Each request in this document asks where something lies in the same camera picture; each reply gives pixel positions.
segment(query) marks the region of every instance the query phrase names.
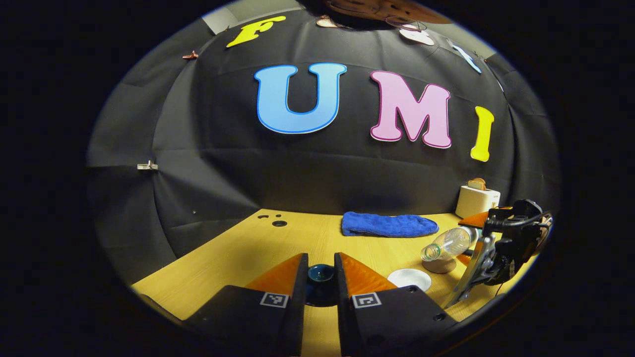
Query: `metal clip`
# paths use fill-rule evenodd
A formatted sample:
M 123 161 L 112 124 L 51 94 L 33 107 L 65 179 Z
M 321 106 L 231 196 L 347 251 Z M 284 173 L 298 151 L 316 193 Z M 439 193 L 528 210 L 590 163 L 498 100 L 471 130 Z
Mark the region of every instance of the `metal clip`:
M 182 57 L 184 60 L 195 60 L 198 58 L 198 55 L 196 54 L 196 52 L 192 51 L 191 55 L 185 55 Z
M 158 170 L 159 165 L 152 163 L 152 160 L 148 160 L 147 164 L 137 164 L 137 170 Z

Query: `white plate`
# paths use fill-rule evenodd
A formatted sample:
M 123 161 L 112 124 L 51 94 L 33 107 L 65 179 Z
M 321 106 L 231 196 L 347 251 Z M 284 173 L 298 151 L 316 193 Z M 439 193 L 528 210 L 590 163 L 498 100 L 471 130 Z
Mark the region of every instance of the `white plate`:
M 402 288 L 408 285 L 417 285 L 419 289 L 426 291 L 432 285 L 432 279 L 425 272 L 418 269 L 399 269 L 388 275 L 388 281 Z

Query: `orange gripper pad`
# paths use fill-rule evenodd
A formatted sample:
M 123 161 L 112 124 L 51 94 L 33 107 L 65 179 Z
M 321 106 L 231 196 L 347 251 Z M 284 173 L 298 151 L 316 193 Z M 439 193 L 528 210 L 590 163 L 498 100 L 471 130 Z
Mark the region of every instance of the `orange gripper pad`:
M 245 288 L 291 296 L 301 259 L 302 253 L 292 256 L 255 278 Z
M 511 207 L 497 207 L 501 210 L 511 210 Z M 487 216 L 489 211 L 485 211 L 482 213 L 477 213 L 470 217 L 466 217 L 458 222 L 460 226 L 468 226 L 468 227 L 476 227 L 483 228 L 485 226 L 485 221 L 487 220 Z
M 459 254 L 457 255 L 457 260 L 461 263 L 463 263 L 463 265 L 465 265 L 466 267 L 470 264 L 470 259 L 472 257 L 468 257 L 467 255 L 464 254 Z
M 346 275 L 346 287 L 349 291 L 349 296 L 397 288 L 395 284 L 360 261 L 341 252 L 340 256 L 344 274 Z

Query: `yellow letter f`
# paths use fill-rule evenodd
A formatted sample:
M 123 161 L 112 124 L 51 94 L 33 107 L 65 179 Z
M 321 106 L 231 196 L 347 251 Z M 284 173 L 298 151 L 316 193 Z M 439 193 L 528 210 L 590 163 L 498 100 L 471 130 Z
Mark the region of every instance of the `yellow letter f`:
M 227 44 L 227 47 L 229 48 L 239 43 L 251 41 L 252 39 L 258 37 L 258 35 L 256 35 L 256 31 L 265 32 L 274 25 L 274 21 L 282 21 L 285 18 L 286 17 L 284 16 L 272 17 L 268 18 L 267 20 L 262 20 L 254 22 L 253 24 L 245 25 L 241 28 L 242 31 L 238 34 L 238 36 L 236 36 L 235 40 Z

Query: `yellow letter i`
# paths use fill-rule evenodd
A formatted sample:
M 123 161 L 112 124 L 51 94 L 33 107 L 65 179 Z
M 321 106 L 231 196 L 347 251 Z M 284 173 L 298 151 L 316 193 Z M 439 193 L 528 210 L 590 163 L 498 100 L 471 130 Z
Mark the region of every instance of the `yellow letter i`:
M 476 144 L 470 151 L 472 159 L 482 162 L 490 159 L 490 135 L 491 124 L 494 122 L 494 115 L 483 107 L 476 107 L 476 115 L 478 116 L 478 133 L 476 134 Z

